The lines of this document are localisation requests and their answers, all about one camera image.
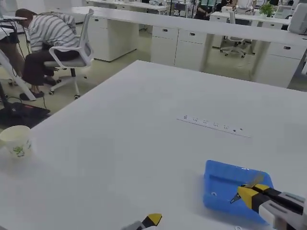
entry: paper cup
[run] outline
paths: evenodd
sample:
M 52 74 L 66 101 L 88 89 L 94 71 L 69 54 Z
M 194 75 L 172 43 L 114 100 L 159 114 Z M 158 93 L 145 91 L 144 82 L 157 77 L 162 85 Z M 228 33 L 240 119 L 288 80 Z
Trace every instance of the paper cup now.
M 0 133 L 0 140 L 15 158 L 32 153 L 31 129 L 27 126 L 12 126 Z

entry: office chair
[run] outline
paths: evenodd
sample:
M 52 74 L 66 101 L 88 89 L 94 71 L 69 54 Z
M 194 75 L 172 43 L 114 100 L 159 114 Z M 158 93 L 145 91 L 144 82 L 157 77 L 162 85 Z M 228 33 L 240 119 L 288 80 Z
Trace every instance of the office chair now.
M 85 68 L 91 65 L 92 60 L 94 59 L 94 51 L 91 48 L 88 40 L 88 23 L 90 21 L 91 16 L 94 14 L 92 9 L 89 10 L 88 14 L 85 16 L 85 20 L 82 27 L 82 32 L 80 36 L 80 41 L 78 47 L 63 47 L 63 46 L 54 46 L 51 47 L 49 52 L 53 56 L 55 61 L 46 61 L 44 65 L 46 67 L 61 67 L 61 68 L 70 68 L 71 69 L 71 76 L 63 76 L 57 80 L 57 84 L 50 88 L 49 94 L 53 95 L 54 90 L 62 87 L 63 85 L 67 85 L 71 82 L 74 83 L 76 89 L 76 95 L 74 99 L 78 99 L 80 97 L 79 88 L 77 85 L 77 76 L 75 68 Z M 70 51 L 75 50 L 79 52 L 79 56 L 71 61 L 60 61 L 56 54 L 54 53 L 55 50 L 59 51 Z
M 236 24 L 236 18 L 235 18 L 235 12 L 230 11 L 229 12 L 229 21 L 231 24 Z M 234 46 L 231 47 L 223 47 L 220 49 L 221 53 L 225 53 L 225 56 L 228 56 L 231 52 L 237 52 L 241 55 L 242 58 L 245 57 L 246 52 L 244 49 L 240 48 L 239 45 L 243 43 L 244 39 L 243 38 L 238 38 L 238 37 L 227 37 L 227 40 L 231 42 L 235 42 Z

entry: electrical outlet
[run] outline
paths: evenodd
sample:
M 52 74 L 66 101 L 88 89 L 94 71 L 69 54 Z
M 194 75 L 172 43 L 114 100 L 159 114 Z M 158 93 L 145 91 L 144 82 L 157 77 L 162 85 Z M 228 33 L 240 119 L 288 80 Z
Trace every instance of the electrical outlet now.
M 207 127 L 207 128 L 212 128 L 212 129 L 223 131 L 226 133 L 231 133 L 237 136 L 250 138 L 250 135 L 248 135 L 246 131 L 243 130 L 242 128 L 237 128 L 237 127 L 224 125 L 224 124 L 222 125 L 217 122 L 208 121 L 206 119 L 199 119 L 198 117 L 194 117 L 194 116 L 184 115 L 184 116 L 180 116 L 179 118 L 177 118 L 177 120 L 185 121 L 191 124 L 196 124 L 196 125 Z

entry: shoe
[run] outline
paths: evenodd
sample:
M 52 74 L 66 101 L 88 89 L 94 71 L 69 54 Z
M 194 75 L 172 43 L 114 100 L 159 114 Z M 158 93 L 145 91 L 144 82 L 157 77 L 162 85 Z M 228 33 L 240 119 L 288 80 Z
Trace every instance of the shoe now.
M 55 86 L 57 82 L 55 80 L 49 80 L 47 78 L 44 78 L 44 84 Z
M 32 92 L 31 93 L 34 95 L 35 98 L 41 98 L 41 97 L 44 97 L 44 92 Z M 29 101 L 30 99 L 28 98 L 28 96 L 25 94 L 25 93 L 21 93 L 19 95 L 19 98 L 23 101 Z

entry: blue box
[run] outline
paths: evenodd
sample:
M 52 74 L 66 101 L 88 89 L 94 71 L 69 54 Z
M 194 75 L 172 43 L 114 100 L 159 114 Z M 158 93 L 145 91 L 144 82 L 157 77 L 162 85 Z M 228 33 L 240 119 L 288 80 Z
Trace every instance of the blue box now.
M 242 199 L 230 204 L 231 199 L 237 193 L 237 188 L 253 181 L 259 172 L 264 176 L 261 184 L 273 188 L 271 177 L 266 172 L 208 160 L 204 174 L 204 205 L 210 209 L 266 224 L 258 213 L 246 207 Z

